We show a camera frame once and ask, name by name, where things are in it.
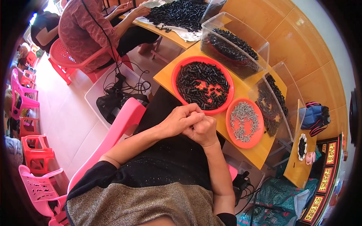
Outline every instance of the blue bag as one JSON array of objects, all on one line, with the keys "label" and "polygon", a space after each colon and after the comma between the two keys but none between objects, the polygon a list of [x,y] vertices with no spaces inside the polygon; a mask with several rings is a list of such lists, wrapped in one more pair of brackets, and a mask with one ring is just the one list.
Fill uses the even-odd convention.
[{"label": "blue bag", "polygon": [[306,108],[306,115],[304,116],[301,129],[310,129],[309,134],[311,137],[314,137],[327,129],[327,125],[331,122],[329,108],[317,102],[306,103]]}]

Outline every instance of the bare foot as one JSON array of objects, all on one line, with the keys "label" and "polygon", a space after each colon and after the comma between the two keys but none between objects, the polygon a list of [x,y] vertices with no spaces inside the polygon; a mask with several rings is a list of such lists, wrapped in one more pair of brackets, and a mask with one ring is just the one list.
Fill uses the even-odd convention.
[{"label": "bare foot", "polygon": [[153,49],[153,43],[147,44],[147,43],[143,43],[141,45],[141,47],[138,49],[138,53],[140,55],[143,55],[145,53],[150,52]]}]

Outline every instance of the red patterned blouse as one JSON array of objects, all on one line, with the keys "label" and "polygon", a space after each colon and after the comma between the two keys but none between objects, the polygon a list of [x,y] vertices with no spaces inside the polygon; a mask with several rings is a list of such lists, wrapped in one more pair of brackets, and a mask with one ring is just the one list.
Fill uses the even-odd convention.
[{"label": "red patterned blouse", "polygon": [[[111,40],[112,46],[117,48],[119,38],[111,23],[103,17],[102,0],[83,0]],[[109,42],[102,29],[88,14],[81,0],[71,0],[66,5],[59,21],[59,37],[64,47],[77,62],[83,62],[92,54],[104,47],[109,47]],[[94,71],[111,59],[104,53],[90,62],[85,72]]]}]

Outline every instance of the black pants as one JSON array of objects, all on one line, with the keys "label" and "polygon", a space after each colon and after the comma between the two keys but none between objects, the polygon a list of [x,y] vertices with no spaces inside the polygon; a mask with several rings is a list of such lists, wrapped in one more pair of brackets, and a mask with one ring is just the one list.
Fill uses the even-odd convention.
[{"label": "black pants", "polygon": [[[121,14],[115,16],[113,20],[111,20],[112,26],[116,26],[119,24],[122,20],[118,17],[121,16]],[[133,26],[129,27],[126,32],[121,36],[119,39],[119,44],[117,48],[117,52],[119,56],[126,55],[129,51],[133,50],[135,47],[137,47],[140,44],[143,43],[154,43],[158,39],[159,35],[153,33],[152,31],[149,31],[145,28],[139,27],[139,26]],[[110,59],[106,64],[100,66],[98,69],[106,68],[114,63],[113,58]]]},{"label": "black pants", "polygon": [[[139,125],[136,128],[134,134],[140,133],[160,124],[177,106],[182,106],[182,103],[162,86],[160,86],[152,101],[148,104],[147,110],[139,122]],[[219,133],[216,134],[222,148],[224,146],[225,139],[221,137]]]}]

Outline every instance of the hand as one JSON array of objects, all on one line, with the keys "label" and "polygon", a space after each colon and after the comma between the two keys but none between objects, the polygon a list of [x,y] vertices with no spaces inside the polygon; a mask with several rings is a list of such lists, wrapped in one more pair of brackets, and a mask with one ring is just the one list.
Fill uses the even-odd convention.
[{"label": "hand", "polygon": [[161,139],[179,135],[184,130],[201,121],[205,114],[201,108],[192,103],[176,107],[160,124],[155,126],[161,134]]},{"label": "hand", "polygon": [[137,18],[137,17],[145,17],[148,14],[150,14],[150,12],[151,12],[150,8],[148,8],[146,6],[143,6],[143,5],[140,5],[137,8],[135,8],[134,10],[132,10],[130,12],[130,15],[134,16],[135,18]]},{"label": "hand", "polygon": [[118,15],[120,13],[126,12],[127,10],[132,8],[132,1],[119,5],[117,8],[113,10],[113,14]]},{"label": "hand", "polygon": [[216,135],[216,119],[210,116],[205,116],[201,121],[194,124],[193,129],[186,128],[182,133],[200,144],[204,149],[215,144],[220,145]]}]

